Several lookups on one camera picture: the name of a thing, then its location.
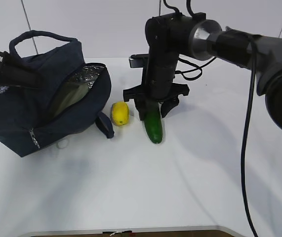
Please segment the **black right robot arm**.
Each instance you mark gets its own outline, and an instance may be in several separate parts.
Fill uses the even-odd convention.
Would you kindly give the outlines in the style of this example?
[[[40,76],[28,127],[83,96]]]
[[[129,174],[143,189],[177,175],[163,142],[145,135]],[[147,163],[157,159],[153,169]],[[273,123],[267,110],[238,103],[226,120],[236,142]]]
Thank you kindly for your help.
[[[134,100],[140,119],[150,102],[162,104],[165,117],[189,94],[185,84],[173,82],[180,55],[200,61],[216,57],[248,70],[255,70],[256,92],[265,96],[267,111],[282,130],[282,38],[253,35],[227,28],[206,18],[170,13],[152,17],[145,25],[148,54],[130,57],[132,68],[142,68],[141,84],[123,91],[124,101]]]

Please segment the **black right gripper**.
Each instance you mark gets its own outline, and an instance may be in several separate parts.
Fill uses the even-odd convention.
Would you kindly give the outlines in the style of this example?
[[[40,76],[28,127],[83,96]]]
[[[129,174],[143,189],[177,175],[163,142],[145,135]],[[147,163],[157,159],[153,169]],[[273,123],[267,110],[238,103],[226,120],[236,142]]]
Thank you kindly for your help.
[[[142,68],[141,84],[123,91],[124,101],[134,99],[135,107],[139,113],[139,118],[144,121],[147,113],[146,99],[161,104],[161,117],[179,105],[178,95],[187,96],[189,87],[186,84],[174,83],[176,58],[148,58],[147,67]]]

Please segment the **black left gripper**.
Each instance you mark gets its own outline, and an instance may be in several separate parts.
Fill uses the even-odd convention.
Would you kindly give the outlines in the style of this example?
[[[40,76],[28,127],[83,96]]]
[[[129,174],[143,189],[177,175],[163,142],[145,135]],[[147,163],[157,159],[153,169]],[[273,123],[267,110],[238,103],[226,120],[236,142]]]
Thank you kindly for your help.
[[[39,89],[42,77],[7,52],[0,52],[0,86]]]

